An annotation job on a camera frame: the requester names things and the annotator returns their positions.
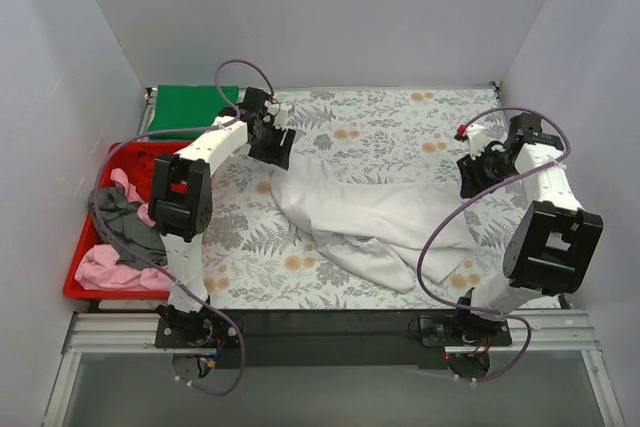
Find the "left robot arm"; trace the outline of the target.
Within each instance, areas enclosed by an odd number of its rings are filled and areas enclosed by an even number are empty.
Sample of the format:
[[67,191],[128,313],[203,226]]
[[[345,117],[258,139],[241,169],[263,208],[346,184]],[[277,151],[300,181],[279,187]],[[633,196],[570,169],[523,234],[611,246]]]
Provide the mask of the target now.
[[213,215],[212,176],[245,145],[251,158],[286,170],[296,135],[286,126],[292,112],[267,92],[248,88],[239,106],[223,111],[209,130],[155,160],[149,216],[173,282],[168,305],[159,313],[190,346],[205,345],[213,333],[205,314],[209,296],[202,261],[202,238]]

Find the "white t shirt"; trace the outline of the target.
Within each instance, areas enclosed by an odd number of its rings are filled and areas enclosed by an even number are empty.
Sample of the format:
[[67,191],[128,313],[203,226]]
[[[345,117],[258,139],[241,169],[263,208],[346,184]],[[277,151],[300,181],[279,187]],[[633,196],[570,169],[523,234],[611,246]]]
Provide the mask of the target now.
[[414,289],[418,275],[442,282],[475,249],[461,217],[435,231],[460,204],[455,190],[442,182],[343,182],[328,162],[301,154],[271,177],[277,207],[323,256],[401,294]]

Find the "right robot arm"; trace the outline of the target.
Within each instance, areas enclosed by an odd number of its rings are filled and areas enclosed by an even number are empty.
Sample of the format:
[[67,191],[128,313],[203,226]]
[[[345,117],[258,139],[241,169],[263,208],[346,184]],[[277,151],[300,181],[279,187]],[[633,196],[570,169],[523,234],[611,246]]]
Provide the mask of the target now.
[[461,125],[456,138],[469,149],[457,162],[463,199],[518,180],[529,202],[505,247],[501,273],[459,300],[464,312],[453,318],[453,334],[471,345],[486,336],[489,324],[527,302],[575,292],[604,224],[575,197],[560,159],[566,143],[560,135],[544,132],[539,115],[513,117],[504,141],[490,140],[477,124]]

